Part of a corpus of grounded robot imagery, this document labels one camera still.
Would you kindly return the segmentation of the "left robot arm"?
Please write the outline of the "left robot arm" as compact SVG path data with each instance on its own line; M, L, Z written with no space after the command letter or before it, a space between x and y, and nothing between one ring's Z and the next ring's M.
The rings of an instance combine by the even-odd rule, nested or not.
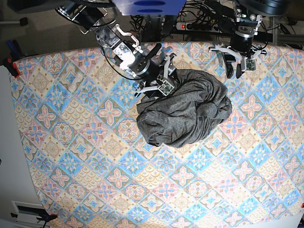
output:
M209 51L222 54L227 78L233 76L232 63L236 60L240 60L236 78L257 69L257 57L267 54L267 41L264 46L253 45L254 36L258 34L263 18L284 15L291 3L290 0L234 0L232 17L223 13L222 9L216 11L219 30L230 35L230 43L228 46L215 44L209 47Z

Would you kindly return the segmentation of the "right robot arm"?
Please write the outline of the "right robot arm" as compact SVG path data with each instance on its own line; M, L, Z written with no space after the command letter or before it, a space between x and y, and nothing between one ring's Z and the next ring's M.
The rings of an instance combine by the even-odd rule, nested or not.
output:
M114 53L112 69L119 67L125 79L134 81L135 97L145 94L151 97L166 97L176 89L176 67L172 60L175 54L166 55L161 61L153 58L161 49L157 43L145 54L139 40L131 32L125 32L116 19L105 22L107 8L111 3L91 3L72 0L56 8L56 12L66 20L92 31L104 54L106 49Z

